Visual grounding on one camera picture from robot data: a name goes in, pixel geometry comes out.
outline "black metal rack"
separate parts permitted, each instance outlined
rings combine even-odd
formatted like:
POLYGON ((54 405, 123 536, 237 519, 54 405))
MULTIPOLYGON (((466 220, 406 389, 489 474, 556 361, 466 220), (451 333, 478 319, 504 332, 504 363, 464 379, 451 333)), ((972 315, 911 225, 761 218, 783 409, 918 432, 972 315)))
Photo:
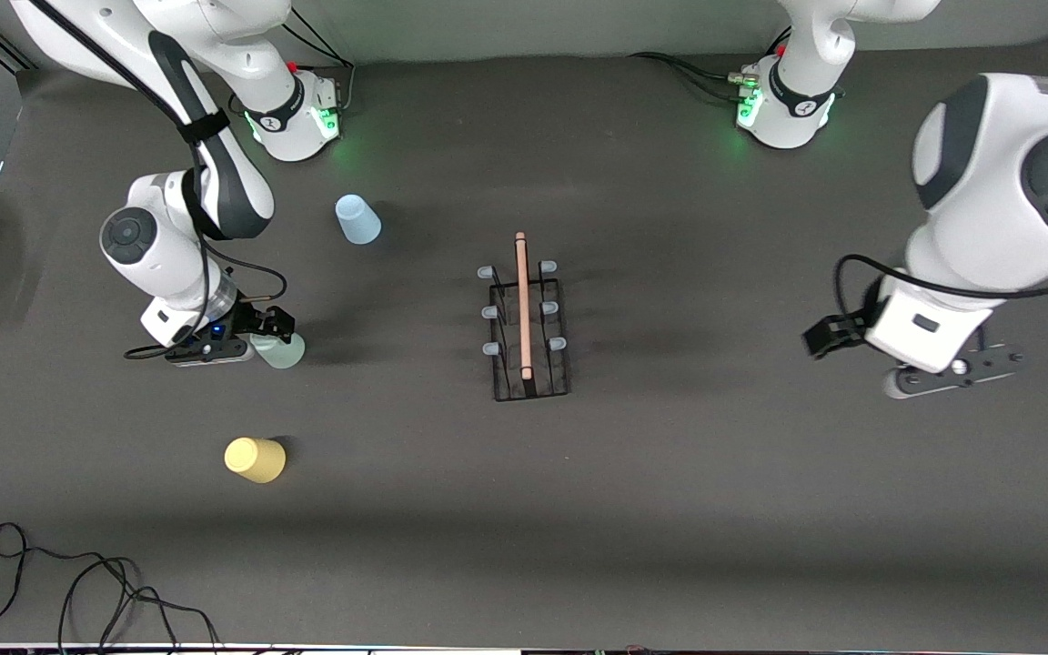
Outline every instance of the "black metal rack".
POLYGON ((498 402, 569 393, 565 298, 561 280, 550 275, 554 269, 554 262, 537 262, 536 278, 527 279, 528 298, 538 299, 534 304, 529 302, 532 309, 527 312, 528 334, 537 353, 528 362, 521 361, 520 281, 504 282, 494 265, 481 269, 481 278, 493 282, 482 312, 490 336, 483 352, 492 361, 493 397, 498 402))

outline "cable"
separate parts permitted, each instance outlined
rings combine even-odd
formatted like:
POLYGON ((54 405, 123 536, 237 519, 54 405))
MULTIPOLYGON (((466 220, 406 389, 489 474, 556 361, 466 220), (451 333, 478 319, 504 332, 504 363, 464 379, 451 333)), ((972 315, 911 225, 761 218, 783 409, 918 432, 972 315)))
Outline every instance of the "cable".
POLYGON ((674 58, 673 54, 665 54, 664 52, 652 52, 646 50, 641 52, 633 52, 632 54, 630 54, 630 58, 654 59, 654 61, 665 62, 667 64, 670 64, 670 66, 681 67, 681 69, 685 69, 696 75, 699 75, 699 78, 706 78, 711 80, 722 80, 722 82, 725 82, 725 80, 727 80, 727 75, 723 73, 711 72, 706 69, 701 69, 701 67, 695 66, 694 64, 686 62, 685 59, 674 58))
POLYGON ((839 261, 835 264, 835 279, 836 286, 840 285, 840 280, 844 278, 844 266, 848 264, 849 261, 858 261, 860 264, 866 264, 872 266, 872 268, 879 270, 885 275, 890 275, 890 277, 899 279, 901 282, 907 282, 909 285, 919 286, 922 289, 927 289, 929 291, 936 291, 937 293, 948 293, 953 296, 961 296, 963 299, 979 299, 986 301, 1014 301, 1022 299, 1039 299, 1043 296, 1048 296, 1048 286, 1035 286, 1032 289, 1024 289, 1023 291, 975 291, 973 289, 958 289, 956 286, 945 286, 937 285, 935 282, 929 282, 926 279, 914 278, 912 275, 902 272, 892 268, 890 265, 882 265, 880 262, 873 260, 873 258, 859 256, 859 254, 850 254, 850 256, 844 256, 839 258, 839 261))
POLYGON ((291 12, 293 12, 293 15, 300 21, 302 21, 302 24, 304 24, 304 25, 307 26, 307 29, 309 29, 309 34, 312 34, 313 37, 316 38, 318 41, 321 41, 322 45, 326 46, 326 50, 329 50, 329 56, 331 56, 331 58, 337 59, 339 62, 342 62, 343 66, 354 67, 354 63, 353 62, 350 62, 350 61, 348 61, 348 59, 343 58, 342 54, 339 54, 337 51, 334 50, 333 46, 330 45, 328 43, 328 41, 326 41, 324 38, 321 37, 321 34, 318 32, 318 30, 314 29, 311 24, 309 24, 309 21, 305 20, 305 17, 302 16, 302 12, 299 12, 299 9, 297 9, 297 7, 291 8, 291 12))
POLYGON ((309 49, 319 52, 323 56, 326 56, 326 58, 336 59, 337 63, 341 63, 343 66, 346 65, 346 62, 342 61, 342 59, 337 59, 334 54, 331 54, 328 51, 321 48, 320 45, 315 45, 313 42, 309 41, 308 38, 302 37, 302 35, 300 35, 299 32, 293 31, 292 26, 283 24, 282 29, 286 30, 287 32, 290 32, 290 37, 297 38, 297 40, 299 40, 300 42, 305 43, 305 45, 309 46, 309 49))
POLYGON ((358 67, 350 66, 350 80, 346 83, 346 103, 342 104, 342 111, 350 108, 350 103, 354 101, 354 75, 357 74, 358 67))
POLYGON ((774 49, 777 49, 778 46, 788 37, 790 37, 790 25, 787 25, 787 29, 783 29, 783 31, 779 32, 778 37, 774 37, 774 41, 770 42, 770 45, 766 46, 766 51, 763 52, 762 56, 765 58, 765 56, 773 54, 774 49))
POLYGON ((0 523, 0 539, 1 536, 3 536, 3 532, 8 529, 16 532, 16 534, 18 536, 18 544, 20 544, 20 546, 18 546, 18 551, 12 551, 12 552, 3 551, 3 549, 0 548, 1 559, 4 560, 18 559, 18 566, 16 567, 16 575, 14 575, 14 584, 12 585, 10 596, 8 597, 7 602, 5 602, 3 608, 0 610, 0 618, 3 617, 3 615, 7 613, 8 610, 10 610, 10 607, 18 598, 18 588, 20 588, 22 583, 22 569, 24 569, 24 565, 26 564, 26 555, 31 554, 31 552, 41 552, 41 554, 43 555, 47 555, 53 560, 60 560, 63 562, 82 560, 84 559, 84 556, 91 556, 91 559, 93 559, 94 562, 88 564, 87 567, 83 569, 83 571, 80 571, 79 575, 75 575, 74 581, 72 581, 70 588, 67 589, 67 593, 65 594, 65 596, 63 596, 63 606, 61 607, 61 610, 59 610, 59 629, 58 631, 56 631, 56 635, 58 635, 58 642, 56 642, 56 646, 59 648, 59 652, 62 652, 62 654, 66 655, 66 651, 64 651, 63 648, 63 631, 66 628, 66 620, 67 617, 69 617, 71 602, 74 598, 75 589, 79 587, 80 582, 82 582, 84 577, 88 575, 88 573, 91 573, 95 569, 104 569, 109 573, 109 575, 111 575, 117 583, 121 584, 119 601, 116 602, 115 610, 113 610, 112 612, 111 620, 108 621, 107 626, 105 627, 105 630, 100 635, 100 654, 103 654, 103 652, 105 651, 105 646, 108 643, 108 638, 111 637, 112 631, 115 630, 115 627, 119 625, 122 615, 124 615, 126 610, 129 610, 130 607, 132 607, 134 604, 137 603, 146 603, 149 605, 153 605, 156 607, 156 609, 158 609, 159 617, 161 617, 161 621, 163 625, 163 631, 166 631, 166 633, 168 634, 168 637, 172 642, 172 647, 174 648, 179 647, 180 641, 176 637, 176 632, 172 630, 172 623, 169 620, 168 610, 177 610, 177 612, 185 612, 199 615, 200 618, 203 619, 204 629, 209 633, 209 639, 210 642, 212 642, 213 652, 217 651, 217 642, 220 642, 221 639, 217 634, 216 627, 213 626, 211 618, 209 618, 209 614, 204 613, 202 610, 197 610, 196 607, 188 607, 163 601, 159 596, 159 593, 156 592, 156 589, 151 588, 151 586, 145 585, 140 586, 140 588, 136 588, 136 586, 134 586, 132 582, 129 581, 128 577, 128 567, 132 567, 134 571, 136 569, 136 563, 128 559, 128 556, 104 556, 101 555, 100 552, 95 551, 80 552, 80 554, 75 555, 64 555, 62 554, 62 552, 54 552, 53 550, 47 550, 47 548, 30 546, 29 543, 26 543, 25 531, 17 523, 12 523, 12 522, 0 523))
POLYGON ((711 88, 709 86, 704 86, 704 84, 702 84, 699 80, 691 78, 690 73, 686 73, 686 71, 677 69, 677 67, 675 67, 675 69, 673 70, 677 72, 679 78, 685 80, 687 83, 692 84, 692 86, 695 86, 696 88, 698 88, 698 90, 702 91, 703 93, 706 93, 706 95, 712 96, 712 99, 723 100, 726 101, 727 103, 736 103, 736 104, 741 103, 741 99, 739 99, 739 96, 717 92, 713 90, 713 88, 711 88))
MULTIPOLYGON (((234 100, 237 100, 237 93, 230 93, 230 99, 224 103, 224 108, 228 109, 228 111, 230 111, 231 114, 241 115, 242 112, 239 112, 239 111, 237 111, 237 109, 233 108, 233 101, 234 100)), ((245 109, 245 104, 244 103, 241 104, 241 108, 245 109)))
POLYGON ((691 73, 706 80, 722 80, 722 82, 725 82, 727 75, 701 69, 701 67, 695 66, 694 64, 686 62, 684 59, 674 58, 674 56, 665 54, 663 52, 633 52, 630 54, 630 58, 653 59, 653 61, 669 64, 671 69, 681 75, 681 79, 692 84, 692 86, 699 88, 700 91, 712 96, 712 99, 723 100, 727 103, 740 103, 741 101, 741 99, 737 95, 715 91, 714 88, 703 84, 701 80, 692 78, 691 73))
POLYGON ((96 58, 100 58, 101 62, 104 62, 108 67, 111 67, 111 69, 115 71, 116 74, 119 74, 125 82, 132 86, 132 88, 140 92, 141 95, 145 95, 149 103, 155 105, 159 111, 163 112, 163 115, 167 115, 169 119, 172 121, 172 125, 175 125, 177 129, 183 128, 180 116, 176 115, 176 112, 172 111, 172 108, 168 105, 168 103, 166 103, 161 96, 157 95, 156 92, 151 90, 147 84, 143 83, 143 80, 138 79, 136 74, 128 70, 128 67, 124 66, 118 59, 113 58, 111 52, 105 50, 103 45, 92 41, 92 39, 80 29, 78 25, 71 22, 69 18, 64 17, 63 14, 56 10, 54 7, 47 3, 46 0, 30 0, 30 3, 34 4, 35 8, 38 8, 43 16, 46 16, 51 22, 58 25, 60 29, 69 34, 71 38, 74 38, 75 42, 79 42, 80 45, 87 48, 88 52, 95 54, 96 58))
POLYGON ((222 260, 230 262, 230 264, 241 265, 244 266, 245 268, 252 268, 254 270, 259 270, 260 272, 272 275, 274 278, 278 278, 278 282, 282 283, 282 287, 278 290, 277 293, 271 296, 255 296, 255 298, 250 299, 241 299, 242 303, 276 301, 277 299, 282 298, 282 296, 286 294, 286 290, 288 289, 288 287, 290 287, 290 282, 288 282, 288 279, 286 279, 284 275, 276 272, 276 270, 269 268, 269 266, 267 265, 252 264, 252 262, 248 261, 241 261, 235 258, 231 258, 227 256, 227 254, 221 253, 217 248, 213 247, 213 245, 210 244, 210 242, 204 239, 200 239, 200 245, 204 249, 209 250, 209 253, 215 254, 215 256, 217 256, 218 258, 221 258, 222 260))
POLYGON ((150 347, 132 348, 128 352, 124 353, 124 359, 128 359, 130 362, 157 359, 157 357, 165 356, 167 353, 172 352, 172 348, 177 348, 180 344, 191 340, 192 336, 196 334, 197 330, 200 330, 200 324, 204 321, 204 314, 209 312, 209 291, 211 290, 211 285, 209 280, 209 250, 206 245, 204 245, 204 237, 198 233, 198 235, 196 235, 196 239, 200 241, 200 245, 198 246, 200 249, 200 274, 204 279, 204 300, 203 303, 200 303, 200 313, 197 314, 196 320, 192 322, 191 327, 189 327, 189 332, 185 335, 180 336, 179 340, 174 340, 170 347, 161 347, 161 345, 155 344, 150 345, 150 347))

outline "wooden stick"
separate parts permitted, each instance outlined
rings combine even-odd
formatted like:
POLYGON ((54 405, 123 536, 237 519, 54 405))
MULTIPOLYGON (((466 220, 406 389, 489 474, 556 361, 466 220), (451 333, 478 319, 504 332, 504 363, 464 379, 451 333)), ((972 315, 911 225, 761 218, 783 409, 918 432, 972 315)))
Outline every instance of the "wooden stick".
POLYGON ((532 378, 532 320, 528 315, 527 240, 516 233, 516 282, 521 300, 521 380, 532 378))

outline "dark gray mat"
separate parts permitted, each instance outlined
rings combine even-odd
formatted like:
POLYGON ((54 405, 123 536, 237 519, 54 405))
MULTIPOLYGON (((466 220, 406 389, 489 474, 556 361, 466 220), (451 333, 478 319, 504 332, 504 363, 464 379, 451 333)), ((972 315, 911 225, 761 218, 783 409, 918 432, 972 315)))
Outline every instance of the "dark gray mat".
MULTIPOLYGON (((278 219, 227 245, 290 277, 288 372, 121 359, 147 298, 96 233, 185 149, 133 92, 34 80, 0 182, 0 521, 132 555, 238 641, 1048 652, 1048 299, 992 323, 1027 376, 915 402, 799 339, 836 257, 923 220, 915 129, 981 70, 1048 73, 1048 43, 863 53, 781 153, 657 63, 368 66, 331 152, 253 150, 278 219), (564 266, 575 388, 498 406, 474 274, 516 230, 564 266), (240 435, 287 436, 284 476, 225 472, 240 435)), ((53 638, 75 569, 35 562, 0 639, 53 638)), ((84 592, 90 639, 114 601, 84 592)), ((128 638, 162 639, 147 612, 128 638)))

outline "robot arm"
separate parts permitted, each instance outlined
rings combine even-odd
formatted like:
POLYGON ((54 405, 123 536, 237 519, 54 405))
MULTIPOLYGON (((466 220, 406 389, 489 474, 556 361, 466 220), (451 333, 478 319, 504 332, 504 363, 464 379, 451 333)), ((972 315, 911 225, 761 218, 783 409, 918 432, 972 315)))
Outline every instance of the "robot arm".
MULTIPOLYGON (((1048 279, 1048 79, 992 73, 962 87, 920 125, 912 168, 927 222, 908 241, 905 270, 941 289, 885 277, 857 328, 880 351, 940 373, 995 307, 1045 291, 1023 293, 1048 279)), ((829 352, 828 325, 808 332, 815 356, 829 352)))
POLYGON ((743 67, 744 74, 765 79, 748 96, 737 125, 772 148, 798 148, 827 123, 835 100, 832 88, 856 52, 849 20, 914 22, 940 0, 779 0, 790 16, 785 54, 769 52, 743 67))
POLYGON ((332 80, 291 71, 262 37, 286 21, 290 0, 133 0, 159 31, 211 67, 245 105, 254 136, 281 161, 305 160, 341 130, 332 80))
POLYGON ((192 148, 195 167, 134 181, 128 206, 108 217, 100 232, 108 262, 154 298, 141 323, 166 348, 151 354, 175 356, 180 365, 244 359, 253 349, 236 339, 238 332, 288 343, 292 319, 276 307, 267 316, 254 310, 201 241, 201 235, 257 237, 272 218, 274 195, 189 54, 157 31, 133 0, 12 4, 43 50, 88 78, 136 88, 192 148))
POLYGON ((199 173, 178 190, 203 209, 199 227, 215 239, 257 237, 274 216, 274 195, 245 157, 188 53, 157 31, 132 0, 12 0, 47 54, 87 78, 136 88, 192 141, 199 173))

